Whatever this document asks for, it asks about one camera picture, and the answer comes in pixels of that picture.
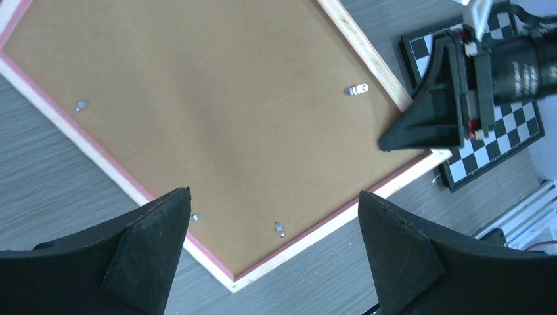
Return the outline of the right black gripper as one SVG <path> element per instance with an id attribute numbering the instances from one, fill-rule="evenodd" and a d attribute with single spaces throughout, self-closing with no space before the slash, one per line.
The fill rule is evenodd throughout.
<path id="1" fill-rule="evenodd" d="M 432 49 L 411 103 L 378 141 L 382 151 L 464 144 L 468 78 L 460 35 L 439 34 Z M 539 26 L 484 43 L 474 67 L 472 87 L 478 94 L 479 117 L 468 121 L 468 136 L 483 140 L 495 126 L 496 106 L 556 94 L 556 29 Z"/>

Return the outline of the pink picture frame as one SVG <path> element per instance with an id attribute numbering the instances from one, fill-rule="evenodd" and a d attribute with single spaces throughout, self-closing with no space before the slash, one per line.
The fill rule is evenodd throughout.
<path id="1" fill-rule="evenodd" d="M 340 1 L 2 1 L 1 75 L 236 293 L 450 156 L 383 152 L 410 97 Z"/>

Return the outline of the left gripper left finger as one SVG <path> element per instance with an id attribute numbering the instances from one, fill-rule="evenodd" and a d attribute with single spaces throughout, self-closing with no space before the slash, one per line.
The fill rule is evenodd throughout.
<path id="1" fill-rule="evenodd" d="M 85 230 L 1 252 L 2 314 L 163 314 L 191 191 L 177 188 Z"/>

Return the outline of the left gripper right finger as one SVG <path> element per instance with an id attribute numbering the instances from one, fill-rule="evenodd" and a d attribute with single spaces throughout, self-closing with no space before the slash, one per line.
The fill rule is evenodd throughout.
<path id="1" fill-rule="evenodd" d="M 555 314 L 556 257 L 466 236 L 367 191 L 359 226 L 373 314 Z"/>

